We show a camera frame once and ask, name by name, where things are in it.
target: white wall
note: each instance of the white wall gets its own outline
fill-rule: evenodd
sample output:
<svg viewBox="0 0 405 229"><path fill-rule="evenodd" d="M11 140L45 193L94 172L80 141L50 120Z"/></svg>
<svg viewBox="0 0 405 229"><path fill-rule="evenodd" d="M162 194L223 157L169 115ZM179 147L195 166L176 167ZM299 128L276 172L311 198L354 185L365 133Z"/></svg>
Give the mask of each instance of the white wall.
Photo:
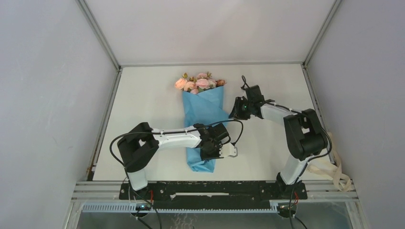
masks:
<svg viewBox="0 0 405 229"><path fill-rule="evenodd" d="M371 228L403 228L405 1L344 1L309 73Z"/></svg>
<svg viewBox="0 0 405 229"><path fill-rule="evenodd" d="M120 64L303 62L334 0L88 0Z"/></svg>
<svg viewBox="0 0 405 229"><path fill-rule="evenodd" d="M0 228L61 228L115 70L73 0L3 0L0 30Z"/></svg>

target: peach rose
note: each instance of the peach rose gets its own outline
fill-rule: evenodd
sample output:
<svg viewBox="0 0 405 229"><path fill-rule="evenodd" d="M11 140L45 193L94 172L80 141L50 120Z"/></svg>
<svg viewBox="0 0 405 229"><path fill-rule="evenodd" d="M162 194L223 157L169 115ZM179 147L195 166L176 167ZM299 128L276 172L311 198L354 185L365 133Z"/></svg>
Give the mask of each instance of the peach rose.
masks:
<svg viewBox="0 0 405 229"><path fill-rule="evenodd" d="M191 94L198 94L198 89L194 88L190 91Z"/></svg>
<svg viewBox="0 0 405 229"><path fill-rule="evenodd" d="M182 89L184 88L184 86L186 85L186 83L187 83L187 80L186 80L186 79L180 78L180 79L174 84L174 87L177 88L177 89L179 89L179 90L182 90Z"/></svg>
<svg viewBox="0 0 405 229"><path fill-rule="evenodd" d="M189 91L189 89L194 89L195 88L195 83L193 82L193 81L188 81L185 85L184 85L184 87L183 87L183 90L184 91L186 91L186 92L188 92Z"/></svg>
<svg viewBox="0 0 405 229"><path fill-rule="evenodd" d="M226 82L225 82L225 80L218 80L217 82L216 82L216 85L219 87L219 86L224 86L226 84Z"/></svg>
<svg viewBox="0 0 405 229"><path fill-rule="evenodd" d="M197 79L206 79L208 78L207 73L200 73L197 75Z"/></svg>
<svg viewBox="0 0 405 229"><path fill-rule="evenodd" d="M200 87L202 89L209 89L210 83L208 82L207 79L199 79L197 80L197 82L195 82L195 86Z"/></svg>

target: blue wrapping paper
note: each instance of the blue wrapping paper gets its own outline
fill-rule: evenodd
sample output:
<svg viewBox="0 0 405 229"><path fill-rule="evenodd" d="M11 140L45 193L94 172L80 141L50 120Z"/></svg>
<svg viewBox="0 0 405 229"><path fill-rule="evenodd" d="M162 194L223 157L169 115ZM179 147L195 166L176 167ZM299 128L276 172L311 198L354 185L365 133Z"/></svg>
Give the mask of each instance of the blue wrapping paper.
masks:
<svg viewBox="0 0 405 229"><path fill-rule="evenodd" d="M195 123L208 125L227 120L228 114L222 110L224 104L224 87L217 87L198 94L183 91L183 107L185 113L184 126ZM215 160L200 158L199 148L187 148L187 164L194 172L214 172Z"/></svg>

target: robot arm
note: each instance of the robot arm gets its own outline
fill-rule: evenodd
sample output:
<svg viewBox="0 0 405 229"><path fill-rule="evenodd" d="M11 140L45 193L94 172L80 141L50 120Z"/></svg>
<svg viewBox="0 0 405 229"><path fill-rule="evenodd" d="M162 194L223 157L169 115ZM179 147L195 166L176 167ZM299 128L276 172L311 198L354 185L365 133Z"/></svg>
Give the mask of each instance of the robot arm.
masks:
<svg viewBox="0 0 405 229"><path fill-rule="evenodd" d="M222 123L216 126L194 124L176 130L154 129L148 123L140 123L125 135L118 141L117 146L135 191L148 184L144 167L159 150L178 147L200 148L201 160L237 156L237 149L229 143L230 139L222 143L224 139L229 138Z"/></svg>
<svg viewBox="0 0 405 229"><path fill-rule="evenodd" d="M277 182L281 189L286 189L286 186L300 180L308 162L327 147L326 134L313 109L299 112L278 105L274 100L264 100L259 86L249 87L244 76L242 79L245 84L241 88L245 90L247 98L235 99L234 108L229 117L247 120L254 115L284 126L291 155L283 170L277 175Z"/></svg>

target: black cable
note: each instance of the black cable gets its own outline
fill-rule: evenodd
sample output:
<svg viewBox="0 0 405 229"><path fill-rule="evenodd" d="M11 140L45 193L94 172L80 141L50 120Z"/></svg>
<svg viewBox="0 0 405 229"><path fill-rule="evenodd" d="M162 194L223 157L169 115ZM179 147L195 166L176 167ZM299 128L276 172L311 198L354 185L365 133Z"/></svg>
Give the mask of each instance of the black cable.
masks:
<svg viewBox="0 0 405 229"><path fill-rule="evenodd" d="M240 131L240 133L239 133L238 138L236 139L236 141L234 141L234 142L231 143L232 145L235 145L235 144L239 141L239 139L240 139L240 137L242 136L242 133L243 133L243 122L242 122L242 121L237 120L237 119L222 120L222 121L219 121L219 122L211 123L211 124L206 125L206 126L204 126L204 127L202 127L202 128L206 128L206 127L209 127L209 126L212 126L212 125L216 125L216 124L220 124L220 123L227 123L227 122L238 122L238 123L240 123L240 125L241 125L241 131Z"/></svg>
<svg viewBox="0 0 405 229"><path fill-rule="evenodd" d="M294 216L294 218L297 219L298 222L300 222L305 227L305 229L308 229L307 226L305 226L304 222L302 222L300 219L298 219L298 217Z"/></svg>
<svg viewBox="0 0 405 229"><path fill-rule="evenodd" d="M156 216L158 216L158 220L159 220L159 228L162 229L162 220L161 220L161 218L160 218L160 214L158 213L158 211L156 210L156 208L153 206L153 204L150 203L149 201L145 200L143 197L141 197L136 191L134 191L134 193L135 193L139 198L141 198L143 201L147 202L147 203L153 208L153 210L155 210Z"/></svg>
<svg viewBox="0 0 405 229"><path fill-rule="evenodd" d="M242 136L242 132L243 132L243 123L242 123L240 120L235 120L235 119L222 120L222 121L219 121L219 122L211 123L211 124L205 125L205 126L203 126L203 127L199 127L199 128L196 128L196 129L187 131L187 132L198 131L198 130L207 128L207 127L212 126L212 125L216 125L216 124L220 124L220 123L228 123L228 122L238 122L238 123L241 124L241 131L240 131L240 134L239 134L238 138L236 139L235 142L231 143L232 145L235 145L235 144L239 141L240 137ZM171 131L171 132L163 132L163 134L165 134L165 135L172 135L172 134L182 134L182 133L185 133L185 132L186 132L186 131ZM137 135L137 134L160 135L161 133L160 133L160 132L132 132L132 133L122 134L122 135L120 135L120 136L114 138L114 139L111 141L111 143L110 143L110 153L111 153L111 155L113 156L113 158L114 158L115 160L117 160L117 161L118 161L122 166L124 166L124 167L125 167L124 163L123 163L117 156L115 156L115 154L114 154L114 152L113 152L113 145L114 145L114 143L115 143L118 139L120 139L120 138L122 138L122 137L125 137L125 136L128 136L128 135Z"/></svg>
<svg viewBox="0 0 405 229"><path fill-rule="evenodd" d="M321 158L321 157L327 156L327 155L329 155L329 154L332 152L332 140L330 139L329 134L326 132L326 130L325 130L324 128L322 128L322 131L325 133L326 138L328 139L328 142L329 142L329 149L328 149L328 151L327 151L325 154L319 155L319 156L315 156L315 157L309 159L308 162L310 162L310 161L312 161L312 160L314 160L314 159L317 159L317 158Z"/></svg>
<svg viewBox="0 0 405 229"><path fill-rule="evenodd" d="M244 75L242 75L242 81L243 81L243 85L241 86L241 89L242 89L242 90L245 89L245 86L246 86L247 88L250 88L249 85L247 85L247 83L246 83L246 78L245 78Z"/></svg>
<svg viewBox="0 0 405 229"><path fill-rule="evenodd" d="M147 204L149 204L149 205L153 208L153 210L155 210L156 216L158 216L158 220L159 220L159 228L162 229L162 220L161 220L160 214L159 214L158 211L156 210L155 206L153 206L152 203L150 203L150 202L147 201L145 198L143 198L142 196L140 196L140 195L132 188L131 182L128 182L128 185L129 185L129 187L134 191L134 193L135 193L139 198L141 198L143 201L145 201ZM149 229L151 229L151 227L150 227L149 225L147 225L145 222L142 222L142 221L141 221L141 223L143 223L146 227L148 227Z"/></svg>
<svg viewBox="0 0 405 229"><path fill-rule="evenodd" d="M139 221L139 222L141 222L143 225L145 225L145 227L147 227L147 228L149 228L149 229L153 229L153 228L151 228L145 221L143 221L141 218L137 218L137 220Z"/></svg>
<svg viewBox="0 0 405 229"><path fill-rule="evenodd" d="M290 111L290 112L292 112L292 113L296 113L296 114L298 114L298 115L302 115L302 116L304 116L304 117L306 117L306 118L309 119L309 117L308 117L306 114L304 114L304 113L302 113L302 112L295 111L295 110L290 109L290 108L288 108L288 107L286 107L286 106L282 106L282 105L278 105L278 104L272 104L271 102L268 102L268 103L266 103L266 104L268 104L268 105L273 105L273 106L276 106L276 107L281 107L281 108L283 108L283 109L285 109L285 110L288 110L288 111ZM327 155L329 155L329 154L332 152L332 140L330 139L329 134L326 132L326 130L325 130L322 126L321 126L321 129L322 129L322 132L326 135L326 138L327 138L327 140L328 140L329 149L328 149L328 151L327 151L325 154L323 154L323 155L318 155L318 156L315 156L315 157L313 157L313 158L310 158L310 159L308 160L308 162L310 162L310 161L312 161L312 160L314 160L314 159L317 159L317 158L321 158L321 157L327 156Z"/></svg>
<svg viewBox="0 0 405 229"><path fill-rule="evenodd" d="M290 196L290 201L288 204L288 218L290 219L290 224L291 224L291 228L295 229L294 224L292 223L292 215L291 215L291 202L292 202L292 196L294 195L294 189L295 189L295 185L298 182L299 177L297 177L297 179L295 179L294 184L292 185L292 191L291 191L291 196Z"/></svg>

